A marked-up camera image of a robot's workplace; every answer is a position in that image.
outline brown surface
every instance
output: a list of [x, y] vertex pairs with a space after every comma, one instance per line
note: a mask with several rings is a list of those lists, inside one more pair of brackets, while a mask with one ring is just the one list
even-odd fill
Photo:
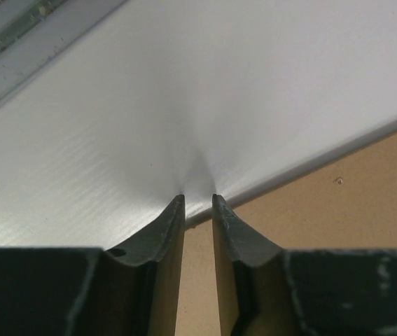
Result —
[[[283, 247], [397, 247], [397, 134], [236, 212]], [[219, 328], [212, 231], [206, 222], [186, 232], [176, 334], [214, 336]]]

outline brown cardboard surface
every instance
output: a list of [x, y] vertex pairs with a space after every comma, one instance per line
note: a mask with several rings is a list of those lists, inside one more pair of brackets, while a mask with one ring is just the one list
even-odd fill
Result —
[[[397, 247], [397, 134], [236, 209], [283, 247]], [[220, 335], [211, 223], [186, 232], [176, 334]]]

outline white surface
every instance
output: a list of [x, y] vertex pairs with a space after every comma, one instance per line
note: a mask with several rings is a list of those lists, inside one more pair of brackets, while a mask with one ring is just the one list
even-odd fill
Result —
[[0, 107], [0, 244], [110, 247], [396, 120], [397, 1], [130, 1]]

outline white panel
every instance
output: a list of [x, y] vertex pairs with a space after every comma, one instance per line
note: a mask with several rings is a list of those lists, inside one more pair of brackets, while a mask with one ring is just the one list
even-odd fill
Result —
[[130, 1], [0, 107], [0, 244], [110, 247], [393, 127], [397, 1]]

